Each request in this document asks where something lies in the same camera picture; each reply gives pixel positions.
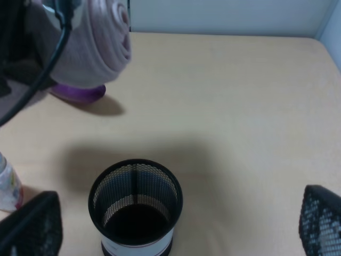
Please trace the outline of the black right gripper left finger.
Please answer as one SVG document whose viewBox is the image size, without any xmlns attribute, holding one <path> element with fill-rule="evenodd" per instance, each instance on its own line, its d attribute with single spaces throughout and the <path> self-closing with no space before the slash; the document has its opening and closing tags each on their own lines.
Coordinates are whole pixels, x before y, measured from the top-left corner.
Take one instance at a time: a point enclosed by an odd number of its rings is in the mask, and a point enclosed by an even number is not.
<svg viewBox="0 0 341 256">
<path fill-rule="evenodd" d="M 63 241 L 58 193 L 44 191 L 1 221 L 1 255 L 58 255 Z"/>
</svg>

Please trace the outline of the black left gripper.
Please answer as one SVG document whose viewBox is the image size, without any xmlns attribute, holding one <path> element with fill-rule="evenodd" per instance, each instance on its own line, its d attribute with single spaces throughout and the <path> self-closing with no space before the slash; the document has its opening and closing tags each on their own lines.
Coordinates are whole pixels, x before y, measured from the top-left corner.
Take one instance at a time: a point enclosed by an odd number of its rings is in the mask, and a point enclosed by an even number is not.
<svg viewBox="0 0 341 256">
<path fill-rule="evenodd" d="M 31 36 L 25 32 L 25 18 L 30 1 L 1 1 L 1 97 L 11 93 L 6 68 L 28 59 L 34 52 Z M 82 1 L 43 1 L 43 8 L 52 15 L 53 23 L 61 30 L 60 39 L 47 66 L 29 89 L 29 95 L 40 90 L 62 54 L 70 33 L 77 26 L 75 15 L 81 15 Z"/>
</svg>

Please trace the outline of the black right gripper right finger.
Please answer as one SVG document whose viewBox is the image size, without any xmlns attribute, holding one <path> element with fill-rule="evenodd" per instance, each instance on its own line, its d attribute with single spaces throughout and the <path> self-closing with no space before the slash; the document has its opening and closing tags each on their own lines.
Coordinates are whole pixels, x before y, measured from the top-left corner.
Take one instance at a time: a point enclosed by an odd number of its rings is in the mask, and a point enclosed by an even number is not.
<svg viewBox="0 0 341 256">
<path fill-rule="evenodd" d="M 321 185 L 307 185 L 298 232 L 306 255 L 340 255 L 340 196 Z"/>
</svg>

